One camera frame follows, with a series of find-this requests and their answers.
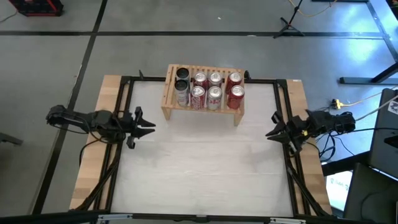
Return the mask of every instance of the floor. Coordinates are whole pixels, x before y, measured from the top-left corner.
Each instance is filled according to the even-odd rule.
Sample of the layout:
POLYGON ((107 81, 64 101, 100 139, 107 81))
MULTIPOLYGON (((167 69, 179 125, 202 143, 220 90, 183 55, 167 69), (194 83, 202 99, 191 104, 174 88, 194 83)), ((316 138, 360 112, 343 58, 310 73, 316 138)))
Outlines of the floor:
MULTIPOLYGON (((45 115, 51 106, 67 105, 71 96, 76 97, 76 91, 72 94, 76 80, 82 82, 76 86, 74 109, 89 112, 95 108, 105 74, 138 75, 142 70, 147 76, 164 76, 170 63, 238 67, 249 70, 253 78, 303 80, 308 106, 315 110, 333 98, 349 103, 380 92, 384 86, 340 85, 337 81, 339 77, 377 75, 394 63, 392 53, 398 49, 398 22, 386 2, 377 0, 371 4, 378 18, 365 3, 337 2, 316 17, 297 14, 293 25, 308 32, 307 37, 278 39, 231 33, 175 34, 277 32, 282 27, 279 17, 292 15, 288 0, 108 0, 98 20, 102 0, 62 2, 65 13, 61 17, 18 14, 0 24, 0 132, 24 140, 20 147, 0 144, 0 216, 30 212, 58 133, 46 125, 45 115), (390 49, 378 22, 389 36, 390 49), (35 31, 48 33, 42 36, 35 31), (99 32, 90 36, 92 31, 99 32), (142 35, 137 31, 175 32, 142 35)), ((327 6, 326 2, 304 0, 301 8, 313 14, 327 6)), ((0 2, 0 18, 14 12, 8 1, 0 2)), ((379 97, 374 97, 332 113, 352 111, 359 117, 378 104, 379 97)), ((369 116, 357 128, 373 127, 375 119, 375 114, 369 116)), ((341 138, 357 154, 369 150, 371 136, 368 131, 341 138)), ((43 212, 68 210, 78 154, 85 141, 86 136, 66 135, 43 212)), ((337 144, 332 160, 350 156, 337 144)))

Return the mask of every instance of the white tabletop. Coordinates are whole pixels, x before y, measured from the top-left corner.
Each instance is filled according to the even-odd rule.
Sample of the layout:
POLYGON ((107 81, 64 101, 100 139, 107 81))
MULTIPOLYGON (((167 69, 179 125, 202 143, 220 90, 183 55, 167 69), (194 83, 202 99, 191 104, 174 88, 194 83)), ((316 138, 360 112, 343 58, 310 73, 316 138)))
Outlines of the white tabletop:
POLYGON ((141 106, 156 132, 123 144, 112 212, 291 217, 282 145, 265 134, 275 126, 274 89, 245 84, 245 114, 172 111, 161 105, 164 83, 135 82, 130 110, 141 106))

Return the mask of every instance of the soda can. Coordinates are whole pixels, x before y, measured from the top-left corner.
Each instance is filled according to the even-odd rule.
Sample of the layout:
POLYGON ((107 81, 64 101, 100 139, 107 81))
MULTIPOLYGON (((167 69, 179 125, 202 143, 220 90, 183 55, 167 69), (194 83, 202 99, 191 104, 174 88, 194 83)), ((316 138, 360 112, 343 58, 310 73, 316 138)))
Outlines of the soda can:
POLYGON ((207 90, 207 77, 204 72, 198 72, 193 77, 193 86, 202 86, 203 89, 207 90))
POLYGON ((186 69, 186 68, 179 68, 179 69, 175 72, 175 74, 177 75, 177 80, 182 79, 182 80, 186 80, 187 83, 190 83, 190 80, 189 80, 189 71, 188 71, 188 69, 186 69))
POLYGON ((186 80, 178 80, 174 84, 175 97, 177 98, 177 103, 180 106, 188 106, 189 102, 189 88, 186 80))
POLYGON ((241 102, 244 96, 243 87, 236 85, 231 88, 231 93, 228 95, 227 105, 231 109, 238 109, 241 106, 241 102))
POLYGON ((223 91, 220 87, 210 87, 207 93, 207 109, 217 110, 218 108, 220 108, 221 97, 223 97, 223 91))
POLYGON ((234 72, 228 75, 226 82, 225 93, 228 95, 231 93, 232 86, 240 85, 242 82, 242 75, 239 72, 234 72))
POLYGON ((191 107, 200 110, 205 107, 205 89, 202 86, 195 86, 191 91, 191 107))
POLYGON ((221 82, 223 81, 221 74, 218 72, 210 73, 208 77, 208 88, 212 86, 218 86, 221 88, 221 82))

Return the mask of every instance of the can lid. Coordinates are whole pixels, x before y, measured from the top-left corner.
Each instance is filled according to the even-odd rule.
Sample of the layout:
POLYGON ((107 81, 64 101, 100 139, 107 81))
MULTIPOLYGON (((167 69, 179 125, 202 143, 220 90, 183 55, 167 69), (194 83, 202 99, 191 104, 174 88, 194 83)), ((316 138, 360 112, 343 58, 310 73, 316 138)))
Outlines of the can lid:
POLYGON ((206 75, 203 72, 198 72, 195 75, 195 80, 198 81, 198 82, 203 82, 203 81, 206 80, 206 75))
POLYGON ((175 73, 179 78, 187 78, 189 76, 189 71, 186 68, 179 68, 175 73))
POLYGON ((210 75, 210 80, 211 80, 212 82, 219 82, 219 81, 221 81, 221 75, 220 75, 218 72, 213 72, 213 73, 210 75))
POLYGON ((231 89, 231 93, 235 96, 243 96, 244 95, 244 89, 241 86, 233 86, 231 89))
POLYGON ((242 75, 239 72, 234 72, 229 75, 232 82, 240 82, 242 80, 242 75))
POLYGON ((188 83, 185 80, 178 80, 177 82, 175 82, 174 87, 175 87, 175 89, 181 91, 188 87, 188 83))
POLYGON ((195 86, 192 88, 192 96, 203 96, 205 89, 202 86, 195 86))
POLYGON ((221 91, 221 88, 218 86, 212 86, 209 89, 209 95, 213 98, 218 98, 221 96, 223 92, 221 91))

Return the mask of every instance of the wooden crate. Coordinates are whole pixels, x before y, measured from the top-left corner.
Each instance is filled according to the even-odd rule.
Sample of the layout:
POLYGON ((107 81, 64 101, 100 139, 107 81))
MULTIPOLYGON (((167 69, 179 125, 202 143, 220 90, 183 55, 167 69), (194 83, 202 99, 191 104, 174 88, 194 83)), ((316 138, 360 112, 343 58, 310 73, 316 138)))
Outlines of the wooden crate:
POLYGON ((216 67, 205 67, 205 66, 194 66, 194 65, 169 65, 167 70, 166 81, 164 85, 163 99, 162 99, 162 111, 166 120, 170 119, 172 110, 186 110, 186 111, 201 111, 208 113, 223 113, 223 114, 233 114, 234 115, 234 125, 237 126, 244 115, 244 98, 242 99, 241 106, 237 110, 230 109, 227 106, 227 97, 225 95, 225 86, 227 82, 227 77, 230 73, 239 72, 242 75, 241 86, 244 88, 244 70, 237 68, 216 68, 216 67), (175 93, 174 93, 174 83, 175 83, 175 72, 179 68, 186 68, 190 72, 190 78, 193 78, 194 74, 199 71, 205 72, 206 74, 210 72, 219 72, 223 78, 224 83, 221 85, 223 91, 223 101, 221 107, 218 110, 208 110, 203 108, 202 110, 192 109, 190 106, 181 107, 178 105, 175 93))

